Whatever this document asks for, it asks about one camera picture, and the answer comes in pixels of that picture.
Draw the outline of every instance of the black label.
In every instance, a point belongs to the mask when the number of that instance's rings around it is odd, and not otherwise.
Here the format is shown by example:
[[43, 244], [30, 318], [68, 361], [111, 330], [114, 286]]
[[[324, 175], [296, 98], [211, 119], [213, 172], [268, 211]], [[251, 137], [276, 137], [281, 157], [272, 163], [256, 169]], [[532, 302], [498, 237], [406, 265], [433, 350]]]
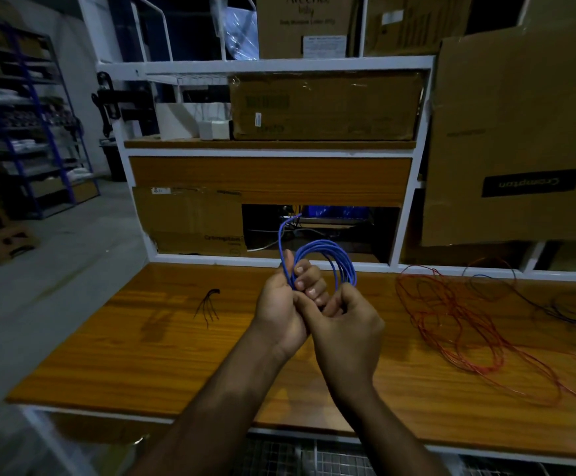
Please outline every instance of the black label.
[[576, 169], [527, 172], [486, 177], [482, 197], [567, 192], [574, 189], [576, 189]]

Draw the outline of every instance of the blue cable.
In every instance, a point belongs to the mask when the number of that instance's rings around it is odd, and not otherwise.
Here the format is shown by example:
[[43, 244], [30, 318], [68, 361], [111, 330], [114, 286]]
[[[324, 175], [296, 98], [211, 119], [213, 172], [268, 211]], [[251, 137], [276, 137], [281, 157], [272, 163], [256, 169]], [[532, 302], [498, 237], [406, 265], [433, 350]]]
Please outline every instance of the blue cable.
[[[286, 276], [286, 280], [290, 284], [290, 286], [294, 289], [294, 283], [297, 280], [294, 277], [294, 274], [289, 274], [288, 270], [286, 269], [286, 261], [284, 259], [284, 250], [282, 248], [282, 235], [284, 234], [284, 227], [286, 224], [292, 222], [294, 219], [298, 219], [301, 214], [295, 215], [284, 221], [283, 224], [279, 227], [278, 237], [279, 237], [279, 256], [282, 259], [282, 267], [284, 268], [284, 274]], [[343, 284], [345, 282], [349, 282], [353, 286], [356, 285], [356, 271], [354, 270], [354, 264], [349, 259], [347, 252], [344, 251], [339, 244], [336, 242], [332, 242], [331, 240], [319, 239], [313, 240], [312, 242], [308, 242], [305, 246], [298, 248], [297, 252], [294, 254], [294, 263], [296, 264], [302, 258], [311, 254], [313, 252], [318, 252], [322, 256], [324, 256], [331, 265], [331, 270], [334, 273], [334, 285], [336, 287], [336, 291], [339, 290], [339, 276], [336, 274], [336, 268], [332, 263], [332, 260], [336, 261], [336, 264], [339, 266], [339, 273], [340, 273], [340, 283]]]

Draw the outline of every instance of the wall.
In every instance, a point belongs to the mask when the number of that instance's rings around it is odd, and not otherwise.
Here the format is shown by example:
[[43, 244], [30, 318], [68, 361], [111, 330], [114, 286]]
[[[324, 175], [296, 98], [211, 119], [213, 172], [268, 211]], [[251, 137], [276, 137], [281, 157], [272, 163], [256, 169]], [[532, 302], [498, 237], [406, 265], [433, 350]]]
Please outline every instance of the wall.
[[[19, 11], [31, 30], [50, 36], [74, 112], [83, 124], [84, 143], [94, 171], [108, 172], [107, 160], [98, 142], [102, 137], [101, 115], [91, 99], [91, 94], [98, 90], [96, 55], [85, 23], [28, 0], [7, 1]], [[43, 94], [65, 98], [60, 86], [49, 86]]]

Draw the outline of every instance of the label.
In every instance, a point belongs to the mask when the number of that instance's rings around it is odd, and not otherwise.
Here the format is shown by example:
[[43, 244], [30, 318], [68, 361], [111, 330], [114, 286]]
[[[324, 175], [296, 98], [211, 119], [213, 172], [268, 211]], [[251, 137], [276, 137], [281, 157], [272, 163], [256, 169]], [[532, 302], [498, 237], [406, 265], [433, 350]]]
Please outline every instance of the label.
[[345, 58], [347, 36], [303, 37], [303, 58]]
[[482, 197], [567, 192], [575, 189], [576, 169], [526, 172], [486, 177], [482, 186]]
[[169, 187], [151, 187], [151, 193], [154, 195], [170, 195], [171, 189]]
[[388, 11], [387, 13], [382, 14], [382, 21], [380, 22], [381, 25], [398, 23], [399, 21], [403, 21], [404, 10], [396, 10], [396, 11]]

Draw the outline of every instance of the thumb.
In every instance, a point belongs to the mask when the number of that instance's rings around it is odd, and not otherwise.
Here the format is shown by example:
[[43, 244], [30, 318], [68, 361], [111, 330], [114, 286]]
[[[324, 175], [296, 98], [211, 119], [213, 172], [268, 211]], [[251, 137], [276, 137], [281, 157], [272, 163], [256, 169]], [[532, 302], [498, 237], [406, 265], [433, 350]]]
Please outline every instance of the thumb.
[[301, 314], [301, 317], [303, 317], [303, 320], [306, 321], [310, 332], [314, 334], [321, 324], [325, 322], [324, 315], [321, 314], [315, 302], [303, 292], [292, 291], [292, 302], [294, 302], [294, 306]]

